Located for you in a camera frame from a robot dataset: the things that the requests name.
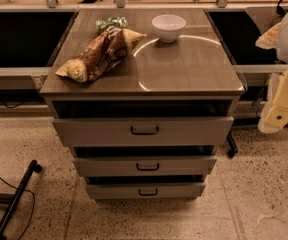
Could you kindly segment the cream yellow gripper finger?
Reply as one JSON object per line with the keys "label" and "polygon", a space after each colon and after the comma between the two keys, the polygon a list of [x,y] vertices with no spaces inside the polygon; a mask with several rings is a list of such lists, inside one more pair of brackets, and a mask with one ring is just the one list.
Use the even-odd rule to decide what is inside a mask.
{"label": "cream yellow gripper finger", "polygon": [[271,134],[288,124],[288,69],[272,73],[268,81],[267,102],[260,114],[258,129]]}

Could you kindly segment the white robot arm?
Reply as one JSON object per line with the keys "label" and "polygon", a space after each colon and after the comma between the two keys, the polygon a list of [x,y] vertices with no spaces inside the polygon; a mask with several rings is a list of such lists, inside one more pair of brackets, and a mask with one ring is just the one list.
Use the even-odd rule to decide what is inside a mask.
{"label": "white robot arm", "polygon": [[[260,36],[255,45],[262,49],[276,49],[277,58],[288,64],[288,12]],[[272,73],[268,83],[267,103],[260,114],[258,129],[275,133],[288,124],[288,68],[281,74]]]}

